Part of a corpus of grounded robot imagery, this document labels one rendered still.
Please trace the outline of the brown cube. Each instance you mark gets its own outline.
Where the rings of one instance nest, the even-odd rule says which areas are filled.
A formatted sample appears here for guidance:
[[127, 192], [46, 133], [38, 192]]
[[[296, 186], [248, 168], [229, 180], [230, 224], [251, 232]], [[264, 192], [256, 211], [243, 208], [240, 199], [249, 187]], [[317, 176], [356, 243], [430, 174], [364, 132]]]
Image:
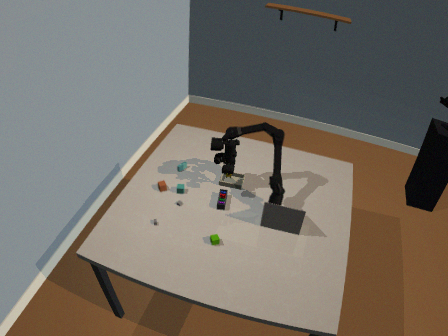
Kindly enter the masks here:
[[164, 191], [164, 190], [167, 191], [167, 186], [166, 186], [165, 181], [158, 182], [158, 187], [159, 187], [160, 191]]

